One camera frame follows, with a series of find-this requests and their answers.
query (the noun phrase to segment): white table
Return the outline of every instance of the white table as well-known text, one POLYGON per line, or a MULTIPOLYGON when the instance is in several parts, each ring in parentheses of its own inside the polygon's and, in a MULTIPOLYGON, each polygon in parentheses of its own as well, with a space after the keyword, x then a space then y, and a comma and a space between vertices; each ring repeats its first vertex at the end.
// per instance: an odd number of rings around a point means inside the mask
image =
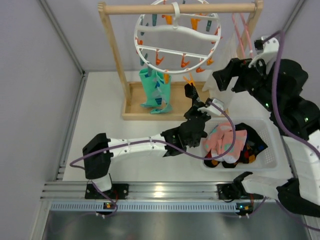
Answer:
MULTIPOLYGON (((138 72, 126 72, 129 81, 137 81, 138 72)), ((180 121, 124 121, 121 111, 124 94, 117 72, 91 72, 87 83, 72 143, 68 155, 63 181, 86 181, 85 172, 72 168, 69 163, 82 156, 82 148, 97 134, 106 133, 108 138, 130 139, 152 136, 180 125, 180 121)), ((247 92, 237 93, 229 112, 231 117, 269 117, 269 113, 247 92), (251 98, 251 108, 244 107, 251 98)), ((277 144, 282 145, 281 138, 277 144)), ((260 176, 291 178, 287 157, 282 150, 279 168, 274 171, 257 172, 260 176)), ((128 158, 113 162, 109 172, 115 182, 225 182, 241 174, 238 172, 204 171, 202 161, 184 154, 175 157, 128 158)))

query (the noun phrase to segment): laundry basket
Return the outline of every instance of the laundry basket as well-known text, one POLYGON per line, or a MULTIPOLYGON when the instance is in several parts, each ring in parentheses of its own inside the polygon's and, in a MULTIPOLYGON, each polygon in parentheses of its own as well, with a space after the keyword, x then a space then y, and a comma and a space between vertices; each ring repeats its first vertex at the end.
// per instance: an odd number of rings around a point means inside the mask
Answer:
MULTIPOLYGON (((204 131, 210 133, 217 125, 225 123, 226 118, 212 118, 206 122, 204 131)), ((272 122, 266 118, 233 118, 234 125, 245 123, 252 127, 268 145, 268 148, 260 152, 256 160, 249 164, 238 163, 235 168, 224 168, 222 164, 214 168, 207 167, 203 161, 200 161, 202 168, 205 171, 212 172, 255 172, 255 171, 274 171, 278 168, 278 161, 280 160, 279 152, 283 151, 283 145, 278 130, 274 130, 271 126, 272 122)), ((207 152, 203 147, 203 138, 201 140, 200 149, 202 157, 205 157, 207 152)))

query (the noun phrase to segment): wooden rod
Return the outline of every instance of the wooden rod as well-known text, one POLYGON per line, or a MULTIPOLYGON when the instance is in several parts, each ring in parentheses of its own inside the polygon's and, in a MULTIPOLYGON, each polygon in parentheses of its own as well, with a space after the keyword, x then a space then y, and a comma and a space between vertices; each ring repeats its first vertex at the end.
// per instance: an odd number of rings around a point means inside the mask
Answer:
MULTIPOLYGON (((256 4, 256 11, 250 13, 249 17, 246 21, 246 25, 248 27, 248 32, 249 32, 250 38, 256 28, 260 14, 261 14, 262 10, 264 9, 264 0, 255 0, 254 2, 256 4)), ((244 48, 244 50, 246 50, 247 45, 248 45, 248 41, 250 41, 250 39, 247 39, 247 35, 246 35, 245 31, 243 31, 243 33, 242 33, 241 40, 242 40, 243 48, 244 48)), ((246 58, 246 56, 243 56, 243 54, 242 54, 240 44, 237 47, 236 53, 237 53, 239 59, 246 58)))
MULTIPOLYGON (((182 14, 199 13, 254 13, 254 3, 215 3, 215 4, 179 4, 182 14)), ((132 14, 174 14, 172 4, 158 5, 105 5, 105 14, 132 15, 132 14)))
POLYGON ((110 17, 109 17, 109 15, 105 14, 104 10, 103 10, 105 8, 106 8, 106 3, 105 2, 99 2, 98 3, 99 15, 100 15, 100 18, 101 18, 102 25, 104 27, 105 34, 106 34, 106 36, 107 36, 107 38, 109 40, 109 44, 110 44, 110 47, 112 49, 114 62, 115 62, 115 67, 116 67, 116 70, 117 70, 119 78, 120 78, 120 82, 121 82, 121 85, 122 85, 122 88, 123 88, 125 100, 126 100, 127 105, 130 106, 131 105, 131 100, 132 100, 131 99, 130 87, 129 87, 129 84, 127 82, 125 71, 124 71, 124 67, 123 67, 122 62, 121 62, 120 53, 119 53, 119 49, 118 49, 115 33, 114 33, 114 30, 112 28, 112 24, 111 24, 111 21, 110 21, 110 17))

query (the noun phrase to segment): wooden base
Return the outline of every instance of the wooden base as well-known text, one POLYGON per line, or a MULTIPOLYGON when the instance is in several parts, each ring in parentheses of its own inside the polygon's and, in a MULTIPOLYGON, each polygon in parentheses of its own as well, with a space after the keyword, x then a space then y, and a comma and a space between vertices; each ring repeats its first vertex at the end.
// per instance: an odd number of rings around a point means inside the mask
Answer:
MULTIPOLYGON (((210 97, 209 91, 202 92, 205 84, 204 81, 197 81, 196 89, 202 101, 206 101, 210 97)), ((141 82, 129 82, 131 93, 131 105, 127 105, 124 101, 122 117, 124 120, 131 121, 183 121, 184 114, 191 108, 192 100, 185 96, 185 81, 171 83, 171 99, 170 104, 173 110, 167 113, 150 114, 151 108, 141 107, 140 104, 146 101, 146 94, 141 82)))

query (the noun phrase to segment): wooden frame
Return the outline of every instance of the wooden frame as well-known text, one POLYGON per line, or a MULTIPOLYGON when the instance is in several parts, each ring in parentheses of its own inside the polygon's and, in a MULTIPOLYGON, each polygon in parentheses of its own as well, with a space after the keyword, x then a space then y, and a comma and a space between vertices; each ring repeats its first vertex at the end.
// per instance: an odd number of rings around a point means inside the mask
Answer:
MULTIPOLYGON (((260 14, 264 7, 264 0, 255 0, 253 3, 219 3, 219 4, 179 4, 179 9, 182 14, 199 14, 199 13, 250 13, 247 19, 248 32, 251 37, 260 14)), ((166 120, 166 121, 183 121, 183 111, 189 109, 191 100, 185 98, 184 88, 182 85, 185 82, 172 82, 172 94, 170 103, 173 107, 172 112, 163 114, 149 114, 150 109, 138 108, 143 100, 138 97, 141 96, 142 84, 141 82, 128 83, 121 61, 115 33, 111 24, 109 15, 140 15, 140 14, 174 14, 175 10, 172 4, 160 5, 114 5, 109 6, 105 2, 98 3, 98 11, 103 24, 105 34, 109 40, 112 49, 116 70, 124 92, 124 106, 122 117, 124 120, 166 120)), ((248 45, 245 32, 241 36, 244 49, 248 45)), ((237 55, 243 59, 245 56, 241 53, 240 46, 237 47, 237 55)), ((204 82, 196 82, 201 99, 209 97, 209 91, 202 92, 201 86, 204 82)))

